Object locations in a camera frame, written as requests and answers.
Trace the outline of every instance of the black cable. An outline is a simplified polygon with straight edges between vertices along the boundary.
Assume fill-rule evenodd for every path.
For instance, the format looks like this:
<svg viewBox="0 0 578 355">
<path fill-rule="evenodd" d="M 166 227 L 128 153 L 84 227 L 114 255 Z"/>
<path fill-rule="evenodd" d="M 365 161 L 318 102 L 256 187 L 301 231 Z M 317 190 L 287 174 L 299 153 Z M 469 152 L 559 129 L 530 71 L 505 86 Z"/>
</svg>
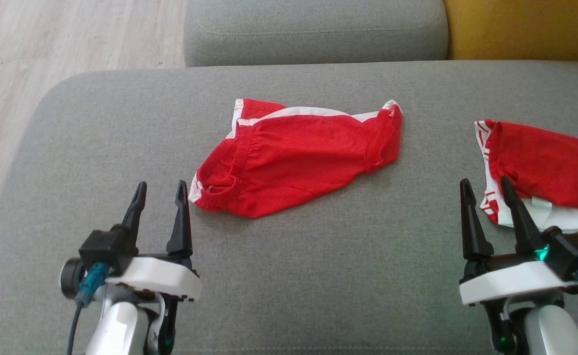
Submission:
<svg viewBox="0 0 578 355">
<path fill-rule="evenodd" d="M 76 312 L 74 313 L 74 319 L 72 320 L 72 328 L 70 328 L 70 339 L 68 339 L 68 355 L 72 355 L 72 348 L 74 348 L 74 333 L 76 333 L 76 325 L 79 323 L 79 316 L 81 315 L 81 310 L 83 306 L 79 303 L 76 306 Z"/>
</svg>

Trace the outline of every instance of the gray fabric surface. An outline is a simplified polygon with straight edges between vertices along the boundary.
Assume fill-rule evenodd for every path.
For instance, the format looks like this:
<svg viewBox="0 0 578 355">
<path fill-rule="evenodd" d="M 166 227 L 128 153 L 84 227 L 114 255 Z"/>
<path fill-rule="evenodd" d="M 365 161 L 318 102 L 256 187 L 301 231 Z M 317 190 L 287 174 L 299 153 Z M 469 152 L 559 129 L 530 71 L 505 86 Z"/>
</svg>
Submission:
<svg viewBox="0 0 578 355">
<path fill-rule="evenodd" d="M 190 0 L 186 67 L 447 58 L 441 0 Z"/>
<path fill-rule="evenodd" d="M 460 303 L 460 179 L 481 196 L 473 122 L 578 137 L 578 63 L 419 62 L 82 74 L 39 104 L 0 199 L 0 354 L 65 351 L 74 312 L 59 270 L 148 183 L 138 247 L 160 252 L 190 178 L 253 97 L 349 113 L 398 101 L 399 160 L 258 220 L 192 209 L 203 296 L 179 309 L 175 353 L 490 353 L 482 308 Z M 512 231 L 481 215 L 496 252 Z M 83 351 L 100 308 L 81 316 Z M 578 324 L 578 296 L 567 297 Z"/>
</svg>

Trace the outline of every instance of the gray backrest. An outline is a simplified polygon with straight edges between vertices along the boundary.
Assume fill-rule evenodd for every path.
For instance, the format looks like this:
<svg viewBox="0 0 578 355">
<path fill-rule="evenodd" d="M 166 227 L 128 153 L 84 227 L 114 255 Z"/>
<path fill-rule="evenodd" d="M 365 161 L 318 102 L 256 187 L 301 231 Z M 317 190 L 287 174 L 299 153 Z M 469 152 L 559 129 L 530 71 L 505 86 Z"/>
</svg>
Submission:
<svg viewBox="0 0 578 355">
<path fill-rule="evenodd" d="M 186 67 L 442 60 L 441 0 L 190 0 Z"/>
</svg>

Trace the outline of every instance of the robotic arm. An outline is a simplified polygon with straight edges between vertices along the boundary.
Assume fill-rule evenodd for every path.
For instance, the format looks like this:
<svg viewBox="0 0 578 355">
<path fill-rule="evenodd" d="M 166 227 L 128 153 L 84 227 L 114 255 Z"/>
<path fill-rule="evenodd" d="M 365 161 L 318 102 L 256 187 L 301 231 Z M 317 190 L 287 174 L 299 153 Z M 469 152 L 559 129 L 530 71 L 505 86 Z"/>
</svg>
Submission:
<svg viewBox="0 0 578 355">
<path fill-rule="evenodd" d="M 136 240 L 145 207 L 141 182 L 121 224 L 93 231 L 61 270 L 61 291 L 77 303 L 68 353 L 82 308 L 102 303 L 101 317 L 87 355 L 169 355 L 175 342 L 177 305 L 201 295 L 192 268 L 192 238 L 185 182 L 177 189 L 177 215 L 165 254 L 138 254 Z M 140 305 L 156 303 L 159 313 Z"/>
<path fill-rule="evenodd" d="M 501 181 L 514 223 L 515 254 L 494 255 L 475 212 L 469 180 L 460 182 L 464 305 L 482 305 L 494 349 L 505 355 L 578 355 L 578 328 L 564 293 L 578 294 L 578 232 L 539 232 L 510 180 Z"/>
</svg>

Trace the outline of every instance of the red fabric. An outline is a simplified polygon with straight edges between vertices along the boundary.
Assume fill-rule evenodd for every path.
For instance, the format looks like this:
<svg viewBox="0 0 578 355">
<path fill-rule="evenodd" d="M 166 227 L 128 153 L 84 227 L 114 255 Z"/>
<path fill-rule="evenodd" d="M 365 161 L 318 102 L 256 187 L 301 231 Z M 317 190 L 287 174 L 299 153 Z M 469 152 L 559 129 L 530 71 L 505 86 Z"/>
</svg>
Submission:
<svg viewBox="0 0 578 355">
<path fill-rule="evenodd" d="M 245 99 L 240 117 L 282 108 Z M 304 204 L 397 160 L 401 124 L 397 105 L 363 123 L 345 114 L 292 114 L 237 124 L 234 138 L 197 171 L 203 188 L 194 204 L 250 218 Z"/>
<path fill-rule="evenodd" d="M 578 139 L 521 124 L 486 120 L 490 174 L 510 178 L 519 196 L 578 209 Z"/>
</svg>

